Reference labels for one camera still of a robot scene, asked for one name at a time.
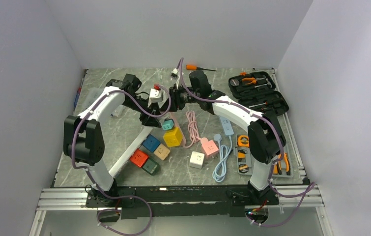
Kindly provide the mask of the pink power strip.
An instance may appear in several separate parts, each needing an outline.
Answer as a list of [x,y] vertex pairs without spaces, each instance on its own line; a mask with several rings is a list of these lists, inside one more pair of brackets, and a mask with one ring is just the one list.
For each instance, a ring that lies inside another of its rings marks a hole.
[[183,131],[182,131],[182,129],[181,129],[181,127],[180,127],[180,125],[179,125],[177,119],[176,119],[176,116],[174,115],[173,112],[169,112],[169,115],[170,115],[170,118],[171,118],[171,119],[173,120],[173,122],[174,122],[174,126],[175,126],[175,127],[178,127],[179,130],[181,131],[181,134],[182,134],[182,140],[181,140],[181,144],[180,144],[180,145],[181,145],[182,147],[185,147],[185,146],[186,146],[186,138],[185,138],[184,133],[183,133]]

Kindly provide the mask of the clear screw box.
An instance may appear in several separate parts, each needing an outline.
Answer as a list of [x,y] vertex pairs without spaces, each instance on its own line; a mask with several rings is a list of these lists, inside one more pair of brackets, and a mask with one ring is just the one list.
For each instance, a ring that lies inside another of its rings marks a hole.
[[[103,88],[91,88],[83,102],[82,109],[85,110],[93,104],[93,102],[100,97],[103,92]],[[122,115],[125,107],[123,105],[118,106],[112,113],[110,117],[118,118]]]

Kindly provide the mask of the blue power strip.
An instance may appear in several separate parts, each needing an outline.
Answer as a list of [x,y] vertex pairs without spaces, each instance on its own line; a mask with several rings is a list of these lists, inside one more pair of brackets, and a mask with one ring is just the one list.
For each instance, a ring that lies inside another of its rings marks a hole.
[[226,136],[232,136],[234,134],[234,130],[232,128],[231,122],[227,118],[224,118],[222,116],[219,116],[219,119],[220,119],[220,123],[223,128],[224,134]]

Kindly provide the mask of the yellow cube plug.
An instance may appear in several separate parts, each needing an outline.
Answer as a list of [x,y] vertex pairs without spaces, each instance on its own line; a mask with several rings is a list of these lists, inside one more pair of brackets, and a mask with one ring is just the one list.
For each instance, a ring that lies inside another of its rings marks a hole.
[[163,134],[163,139],[169,148],[181,146],[183,133],[179,127],[174,127]]

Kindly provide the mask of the black tool case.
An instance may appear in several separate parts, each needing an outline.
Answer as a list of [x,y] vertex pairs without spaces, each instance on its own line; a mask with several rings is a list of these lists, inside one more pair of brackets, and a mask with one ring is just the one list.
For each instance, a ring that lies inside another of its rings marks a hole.
[[255,111],[273,111],[281,116],[289,111],[283,95],[276,90],[272,77],[263,71],[246,73],[229,78],[228,86],[238,103]]

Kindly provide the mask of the pink cube plug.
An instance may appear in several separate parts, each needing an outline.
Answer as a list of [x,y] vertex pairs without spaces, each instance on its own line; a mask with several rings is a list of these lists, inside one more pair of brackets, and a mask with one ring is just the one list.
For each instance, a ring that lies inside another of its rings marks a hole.
[[201,148],[206,157],[212,157],[219,152],[219,148],[213,140],[207,138],[201,138]]

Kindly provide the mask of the white cube plug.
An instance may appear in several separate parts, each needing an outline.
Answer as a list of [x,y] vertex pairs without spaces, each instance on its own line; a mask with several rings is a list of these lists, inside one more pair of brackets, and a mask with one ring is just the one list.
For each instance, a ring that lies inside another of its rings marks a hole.
[[204,153],[192,151],[190,160],[189,160],[189,166],[197,169],[201,169],[203,167],[203,163],[205,160]]

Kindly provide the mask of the beige cube plug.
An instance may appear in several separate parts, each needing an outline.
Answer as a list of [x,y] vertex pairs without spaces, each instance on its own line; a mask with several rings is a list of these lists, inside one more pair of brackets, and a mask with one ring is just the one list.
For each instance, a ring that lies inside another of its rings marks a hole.
[[166,147],[164,144],[159,144],[159,146],[155,149],[153,154],[164,161],[170,154],[170,149]]

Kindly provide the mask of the white power strip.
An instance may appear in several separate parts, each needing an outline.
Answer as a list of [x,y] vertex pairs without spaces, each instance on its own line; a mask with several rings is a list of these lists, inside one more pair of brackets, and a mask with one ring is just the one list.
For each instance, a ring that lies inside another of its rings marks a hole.
[[116,163],[110,168],[109,174],[116,178],[116,176],[121,172],[123,167],[129,161],[130,157],[134,154],[134,152],[142,145],[143,141],[147,138],[147,136],[151,133],[153,127],[145,126],[142,131],[137,135],[135,140],[128,146],[125,152],[121,155],[121,157],[116,161]]

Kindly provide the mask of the grey tool tray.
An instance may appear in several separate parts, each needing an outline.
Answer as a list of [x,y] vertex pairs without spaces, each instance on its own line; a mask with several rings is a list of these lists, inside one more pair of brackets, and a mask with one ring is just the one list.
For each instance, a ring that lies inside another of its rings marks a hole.
[[[253,166],[255,158],[250,154],[248,135],[236,135],[237,145],[233,149],[234,155],[237,158],[237,171],[241,175],[251,176],[254,170]],[[293,177],[293,170],[290,163],[290,158],[284,148],[283,159],[274,167],[273,177]]]

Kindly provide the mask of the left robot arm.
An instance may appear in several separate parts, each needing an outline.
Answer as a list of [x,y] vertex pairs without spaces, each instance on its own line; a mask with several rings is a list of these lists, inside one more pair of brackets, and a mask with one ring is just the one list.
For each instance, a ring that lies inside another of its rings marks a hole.
[[119,106],[140,113],[140,122],[147,127],[161,127],[159,119],[165,115],[156,103],[137,95],[142,82],[133,74],[123,80],[107,82],[98,98],[77,116],[68,116],[64,121],[63,153],[71,158],[74,169],[83,169],[94,189],[100,191],[99,201],[113,206],[118,200],[115,177],[105,166],[103,155],[105,142],[101,124]]

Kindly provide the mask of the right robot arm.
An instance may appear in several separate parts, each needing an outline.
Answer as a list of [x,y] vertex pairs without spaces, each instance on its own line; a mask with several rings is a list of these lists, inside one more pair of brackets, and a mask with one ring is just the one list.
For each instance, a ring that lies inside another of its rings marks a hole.
[[176,80],[170,88],[170,101],[165,109],[170,112],[182,110],[185,104],[197,103],[200,108],[213,115],[227,118],[242,129],[246,129],[249,149],[255,158],[255,170],[249,180],[252,186],[248,190],[248,199],[253,204],[260,204],[266,199],[272,183],[271,168],[274,158],[283,153],[286,144],[282,129],[275,114],[267,115],[255,112],[238,104],[225,93],[214,90],[202,71],[190,74],[191,87],[185,85],[183,73],[175,68],[171,77]]

